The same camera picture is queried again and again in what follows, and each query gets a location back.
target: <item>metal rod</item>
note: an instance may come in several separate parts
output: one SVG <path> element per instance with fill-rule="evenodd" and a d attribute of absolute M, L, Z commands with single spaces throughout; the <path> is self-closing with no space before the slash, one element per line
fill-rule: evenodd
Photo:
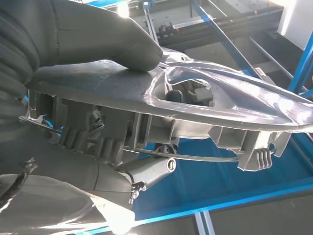
<path fill-rule="evenodd" d="M 152 19 L 151 19 L 149 10 L 149 9 L 143 9 L 143 11 L 145 13 L 145 17 L 146 17 L 146 23 L 148 25 L 149 33 L 150 34 L 150 36 L 153 40 L 155 40 L 158 45 L 158 36 L 155 33 L 155 26 L 152 23 Z"/>
<path fill-rule="evenodd" d="M 199 157 L 192 155 L 173 154 L 173 153 L 161 153 L 143 148 L 135 148 L 135 152 L 146 153 L 150 155 L 156 155 L 164 158 L 175 158 L 181 160 L 200 161 L 200 162 L 238 162 L 238 158 L 218 158 L 218 157 Z"/>
<path fill-rule="evenodd" d="M 309 68 L 311 68 L 311 64 L 313 63 L 313 32 L 308 39 L 308 44 L 303 51 L 300 62 L 296 70 L 293 79 L 288 87 L 288 90 L 298 94 L 300 89 L 305 84 L 307 79 L 307 75 Z"/>
<path fill-rule="evenodd" d="M 26 121 L 26 122 L 29 122 L 29 123 L 31 123 L 31 124 L 40 126 L 40 127 L 44 128 L 44 129 L 47 129 L 47 130 L 52 131 L 52 132 L 54 132 L 54 133 L 58 133 L 58 134 L 62 133 L 62 131 L 53 129 L 52 127 L 49 127 L 49 126 L 47 126 L 47 125 L 44 125 L 44 124 L 42 124 L 42 123 L 36 122 L 36 121 L 34 121 L 34 120 L 32 120 L 32 119 L 29 119 L 29 118 L 27 118 L 27 117 L 19 116 L 18 118 L 20 120 Z"/>
<path fill-rule="evenodd" d="M 273 62 L 274 64 L 275 64 L 278 68 L 280 68 L 281 71 L 283 71 L 283 73 L 284 73 L 285 75 L 287 75 L 289 79 L 292 80 L 293 78 L 293 76 L 291 73 L 288 72 L 287 69 L 285 69 L 284 67 L 283 67 L 278 61 L 275 60 L 273 56 L 270 55 L 269 52 L 265 51 L 265 49 L 263 49 L 262 47 L 261 47 L 259 44 L 258 44 L 257 42 L 254 41 L 254 39 L 250 37 L 250 40 L 253 45 L 255 45 L 257 49 L 260 50 L 263 55 L 266 56 L 268 59 L 269 59 L 270 61 Z"/>
<path fill-rule="evenodd" d="M 207 0 L 208 2 L 210 2 L 210 4 L 213 5 L 215 8 L 216 8 L 216 10 L 219 11 L 220 13 L 222 13 L 222 15 L 227 17 L 227 15 L 226 13 L 224 13 L 222 10 L 219 9 L 218 6 L 215 5 L 213 2 L 212 2 L 211 0 Z"/>
<path fill-rule="evenodd" d="M 235 47 L 230 39 L 229 39 L 222 30 L 221 30 L 216 23 L 213 21 L 210 16 L 201 7 L 196 0 L 193 0 L 192 6 L 195 10 L 201 17 L 204 22 L 215 30 L 217 36 L 219 37 L 221 43 L 238 64 L 241 70 L 248 70 L 252 76 L 262 80 L 262 77 L 253 68 L 249 61 L 242 55 L 237 47 Z"/>

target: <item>machine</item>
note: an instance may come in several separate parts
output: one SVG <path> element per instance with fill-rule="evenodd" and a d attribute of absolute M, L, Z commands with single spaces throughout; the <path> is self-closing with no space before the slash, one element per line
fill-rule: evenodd
<path fill-rule="evenodd" d="M 124 234 L 176 159 L 263 170 L 291 133 L 313 132 L 311 101 L 161 48 L 115 12 L 3 0 L 0 21 L 0 233 Z M 181 138 L 234 157 L 177 154 Z"/>

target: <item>reflective surface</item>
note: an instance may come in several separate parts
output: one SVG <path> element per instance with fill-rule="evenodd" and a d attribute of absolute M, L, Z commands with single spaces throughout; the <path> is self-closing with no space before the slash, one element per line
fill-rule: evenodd
<path fill-rule="evenodd" d="M 11 185 L 16 176 L 0 176 L 0 190 Z M 0 234 L 66 235 L 105 226 L 124 234 L 134 220 L 133 212 L 103 198 L 56 179 L 31 175 L 0 214 Z"/>
<path fill-rule="evenodd" d="M 159 67 L 149 73 L 130 71 L 106 60 L 45 67 L 38 71 L 29 88 L 75 101 L 207 125 L 256 131 L 313 131 L 313 104 L 308 100 L 225 66 L 195 61 L 170 50 L 164 54 Z M 164 100 L 166 84 L 173 86 L 188 80 L 209 84 L 213 107 Z"/>

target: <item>gray plastic part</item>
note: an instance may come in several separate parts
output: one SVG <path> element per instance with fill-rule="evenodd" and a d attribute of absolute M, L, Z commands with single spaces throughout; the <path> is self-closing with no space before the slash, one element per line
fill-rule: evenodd
<path fill-rule="evenodd" d="M 169 168 L 170 162 L 173 164 L 173 168 L 171 169 Z M 144 187 L 141 190 L 145 191 L 170 175 L 173 172 L 175 168 L 175 159 L 151 156 L 123 164 L 118 167 L 116 170 L 129 175 L 133 184 L 143 182 Z"/>
<path fill-rule="evenodd" d="M 38 168 L 32 175 L 41 175 L 69 183 L 81 190 L 128 207 L 131 185 L 126 178 L 96 157 L 69 151 L 47 142 L 37 127 L 15 141 L 0 142 L 0 172 L 18 173 L 18 163 L 35 158 Z M 121 196 L 111 196 L 112 193 Z"/>

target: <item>blue steel beam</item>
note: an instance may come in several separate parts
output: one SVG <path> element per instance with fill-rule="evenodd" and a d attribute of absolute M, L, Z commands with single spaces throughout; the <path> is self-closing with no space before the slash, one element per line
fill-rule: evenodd
<path fill-rule="evenodd" d="M 313 68 L 313 32 L 304 50 L 288 90 L 299 94 Z"/>
<path fill-rule="evenodd" d="M 213 21 L 210 15 L 201 7 L 196 0 L 192 0 L 192 4 L 198 15 L 201 17 L 204 22 L 207 23 L 210 28 L 213 29 L 217 34 L 220 42 L 236 62 L 239 68 L 241 68 L 242 71 L 246 71 L 247 75 L 262 79 L 262 77 L 258 72 L 256 72 L 256 70 L 255 70 L 229 38 L 222 32 L 216 23 Z"/>

